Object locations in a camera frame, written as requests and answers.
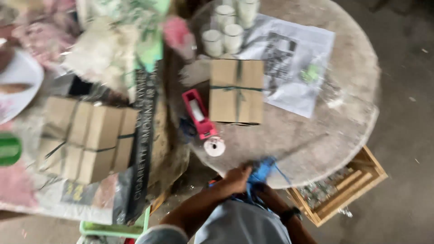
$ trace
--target newspaper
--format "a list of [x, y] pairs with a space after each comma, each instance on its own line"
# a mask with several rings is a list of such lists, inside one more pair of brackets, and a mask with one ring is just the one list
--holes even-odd
[[[238, 59], [265, 61], [265, 102], [310, 118], [324, 80], [335, 33], [258, 14], [246, 31]], [[301, 73], [316, 67], [316, 79], [305, 81]]]

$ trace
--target white candle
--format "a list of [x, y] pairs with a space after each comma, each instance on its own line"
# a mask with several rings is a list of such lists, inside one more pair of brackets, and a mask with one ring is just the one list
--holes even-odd
[[237, 24], [230, 24], [224, 28], [224, 46], [229, 54], [236, 54], [243, 44], [244, 29]]
[[244, 29], [249, 29], [255, 22], [258, 14], [258, 0], [241, 0], [239, 4], [240, 24]]
[[217, 23], [220, 30], [226, 25], [235, 24], [235, 9], [229, 5], [220, 5], [216, 7]]
[[218, 30], [207, 30], [202, 34], [205, 52], [211, 57], [220, 57], [223, 54], [221, 33]]

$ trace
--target watch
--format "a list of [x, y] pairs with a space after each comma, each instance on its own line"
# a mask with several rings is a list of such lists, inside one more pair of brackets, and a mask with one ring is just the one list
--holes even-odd
[[301, 211], [297, 207], [292, 207], [291, 209], [288, 209], [288, 210], [284, 211], [283, 213], [281, 213], [279, 215], [280, 216], [280, 221], [282, 223], [286, 223], [294, 215], [297, 216], [297, 218], [299, 218], [299, 220], [302, 220]]

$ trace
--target dirty floor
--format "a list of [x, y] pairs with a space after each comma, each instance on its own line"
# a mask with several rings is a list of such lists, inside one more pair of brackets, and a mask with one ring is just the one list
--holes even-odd
[[[378, 55], [381, 112], [368, 147], [389, 178], [350, 204], [352, 218], [337, 215], [320, 228], [304, 222], [319, 243], [432, 243], [434, 10], [423, 6], [402, 16], [389, 7], [372, 13], [365, 0], [336, 2], [359, 23]], [[184, 175], [151, 224], [214, 175], [193, 158], [188, 173], [196, 172], [203, 179], [192, 182]], [[75, 243], [79, 236], [75, 221], [32, 216], [0, 223], [0, 243]]]

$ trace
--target green container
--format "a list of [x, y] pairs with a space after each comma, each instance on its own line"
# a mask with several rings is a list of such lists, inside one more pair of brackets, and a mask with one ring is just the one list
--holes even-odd
[[137, 239], [142, 233], [147, 231], [151, 206], [142, 214], [133, 226], [121, 224], [103, 225], [91, 222], [80, 222], [80, 233], [82, 235], [114, 236]]
[[10, 132], [0, 132], [0, 167], [11, 166], [21, 157], [21, 142]]

